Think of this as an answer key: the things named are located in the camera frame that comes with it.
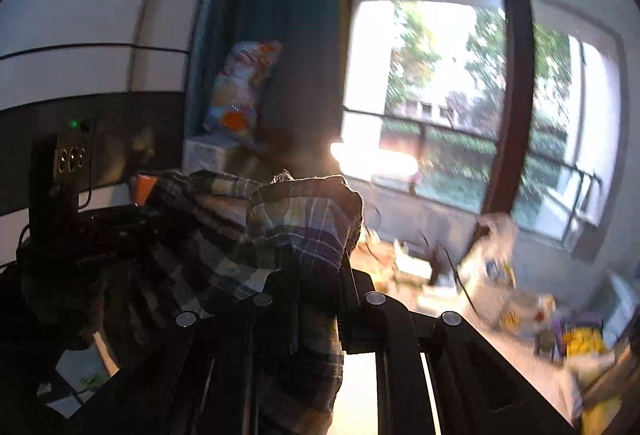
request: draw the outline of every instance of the orange object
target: orange object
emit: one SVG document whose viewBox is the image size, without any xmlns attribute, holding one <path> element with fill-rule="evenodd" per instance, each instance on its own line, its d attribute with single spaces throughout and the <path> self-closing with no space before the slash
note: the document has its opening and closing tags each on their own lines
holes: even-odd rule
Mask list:
<svg viewBox="0 0 640 435">
<path fill-rule="evenodd" d="M 136 206 L 145 205 L 156 182 L 158 182 L 158 177 L 155 175 L 136 175 Z"/>
<path fill-rule="evenodd" d="M 222 125 L 232 132 L 240 132 L 241 130 L 249 128 L 249 122 L 239 110 L 226 112 L 225 115 L 222 116 Z"/>
</svg>

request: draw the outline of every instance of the plaid cloth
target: plaid cloth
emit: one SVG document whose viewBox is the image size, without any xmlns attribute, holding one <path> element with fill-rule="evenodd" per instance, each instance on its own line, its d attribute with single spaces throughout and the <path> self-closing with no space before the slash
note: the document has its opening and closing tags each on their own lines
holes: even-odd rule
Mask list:
<svg viewBox="0 0 640 435">
<path fill-rule="evenodd" d="M 262 186 L 229 174 L 161 174 L 146 204 L 171 217 L 172 234 L 156 243 L 142 269 L 127 269 L 130 285 L 121 290 L 127 299 L 119 314 L 142 345 L 180 310 L 207 317 L 221 297 L 250 297 L 271 272 L 295 268 L 297 347 L 262 371 L 259 432 L 325 433 L 342 382 L 338 268 L 360 234 L 362 200 L 341 176 L 292 180 L 285 174 L 276 181 Z M 225 217 L 217 198 L 246 203 L 246 225 Z"/>
</svg>

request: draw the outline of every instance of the dark curtain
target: dark curtain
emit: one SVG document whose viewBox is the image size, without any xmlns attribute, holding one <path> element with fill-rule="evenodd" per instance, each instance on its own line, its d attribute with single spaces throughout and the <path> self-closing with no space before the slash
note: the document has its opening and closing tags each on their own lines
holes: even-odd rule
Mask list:
<svg viewBox="0 0 640 435">
<path fill-rule="evenodd" d="M 326 173 L 328 145 L 340 134 L 350 13 L 351 0 L 212 0 L 193 126 L 202 124 L 232 45 L 279 40 L 280 61 L 262 92 L 258 140 L 270 141 L 279 168 L 294 176 Z"/>
</svg>

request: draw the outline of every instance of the dark wall panel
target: dark wall panel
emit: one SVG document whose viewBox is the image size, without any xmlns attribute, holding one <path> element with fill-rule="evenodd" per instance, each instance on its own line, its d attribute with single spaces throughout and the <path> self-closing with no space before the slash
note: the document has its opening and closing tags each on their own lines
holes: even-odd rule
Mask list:
<svg viewBox="0 0 640 435">
<path fill-rule="evenodd" d="M 69 119 L 86 118 L 98 123 L 94 188 L 125 182 L 137 170 L 181 165 L 180 92 L 95 94 L 9 108 L 0 112 L 0 215 L 29 205 L 31 142 L 66 130 Z"/>
</svg>

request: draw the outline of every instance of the metal railing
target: metal railing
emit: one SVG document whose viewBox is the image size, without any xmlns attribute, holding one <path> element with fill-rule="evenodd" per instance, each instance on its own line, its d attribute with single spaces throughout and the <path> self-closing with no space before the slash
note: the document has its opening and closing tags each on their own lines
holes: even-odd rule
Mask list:
<svg viewBox="0 0 640 435">
<path fill-rule="evenodd" d="M 447 132 L 447 133 L 451 133 L 451 134 L 461 134 L 461 135 L 466 136 L 468 138 L 478 139 L 480 141 L 491 142 L 492 144 L 494 144 L 496 146 L 498 144 L 498 140 L 497 139 L 494 139 L 494 138 L 491 138 L 491 137 L 487 137 L 487 136 L 482 136 L 481 134 L 476 134 L 475 132 L 470 132 L 469 130 L 464 130 L 462 128 L 454 128 L 453 126 L 439 125 L 438 123 L 416 120 L 416 119 L 408 118 L 408 117 L 405 117 L 405 116 L 394 116 L 394 115 L 388 115 L 388 114 L 377 114 L 375 112 L 367 112 L 365 110 L 354 110 L 353 108 L 348 108 L 348 107 L 345 107 L 345 106 L 342 107 L 342 110 L 347 114 L 356 114 L 356 115 L 361 115 L 361 116 L 370 116 L 372 118 L 379 118 L 380 120 L 382 120 L 383 123 L 399 122 L 399 123 L 407 123 L 407 124 L 410 124 L 410 125 L 417 126 L 418 129 L 419 129 L 419 135 L 418 135 L 418 143 L 417 143 L 417 146 L 416 146 L 415 158 L 417 159 L 418 164 L 420 165 L 420 167 L 422 167 L 424 165 L 425 160 L 426 160 L 425 159 L 425 152 L 426 152 L 426 146 L 427 146 L 427 131 L 429 129 L 441 130 L 443 132 Z M 582 170 L 581 168 L 579 168 L 575 164 L 568 164 L 564 160 L 559 160 L 559 159 L 554 158 L 554 157 L 552 157 L 550 155 L 543 154 L 542 152 L 536 152 L 535 150 L 528 149 L 527 150 L 527 156 L 529 158 L 536 158 L 536 159 L 543 160 L 543 161 L 548 162 L 550 164 L 554 164 L 556 166 L 559 166 L 560 168 L 566 168 L 568 170 L 571 170 L 572 173 L 577 173 L 580 176 L 580 180 L 579 180 L 577 189 L 575 191 L 575 197 L 573 198 L 572 206 L 566 206 L 566 204 L 564 202 L 560 202 L 561 206 L 563 208 L 565 208 L 565 210 L 568 212 L 567 223 L 566 223 L 566 225 L 564 227 L 564 231 L 562 232 L 562 237 L 559 239 L 560 241 L 562 241 L 562 243 L 564 243 L 565 240 L 566 240 L 567 234 L 569 233 L 569 230 L 571 228 L 571 224 L 572 224 L 573 220 L 574 219 L 580 219 L 581 221 L 586 221 L 586 219 L 584 218 L 584 213 L 583 213 L 584 210 L 578 210 L 578 207 L 579 206 L 584 206 L 584 203 L 588 203 L 590 201 L 591 194 L 593 192 L 593 186 L 594 186 L 593 183 L 598 184 L 599 189 L 602 189 L 602 180 L 596 174 L 588 173 L 587 171 Z M 580 197 L 582 195 L 582 189 L 584 188 L 584 184 L 585 184 L 585 181 L 587 179 L 590 181 L 590 185 L 588 187 L 586 195 L 584 195 L 583 198 L 581 199 Z M 422 199 L 425 199 L 425 200 L 428 200 L 428 201 L 437 202 L 438 204 L 444 204 L 444 205 L 450 206 L 452 208 L 457 208 L 457 209 L 468 211 L 468 209 L 463 208 L 462 206 L 451 205 L 450 203 L 441 202 L 441 201 L 439 201 L 437 199 L 425 197 L 425 196 L 422 196 L 422 195 L 417 195 L 416 191 L 415 191 L 415 187 L 416 187 L 416 182 L 415 181 L 410 181 L 409 182 L 409 187 L 408 187 L 408 192 L 411 195 L 418 196 L 418 197 L 420 197 Z M 533 231 L 535 233 L 540 233 L 540 232 L 536 231 L 535 229 L 529 229 L 527 227 L 523 227 L 523 229 L 529 230 L 529 231 Z"/>
</svg>

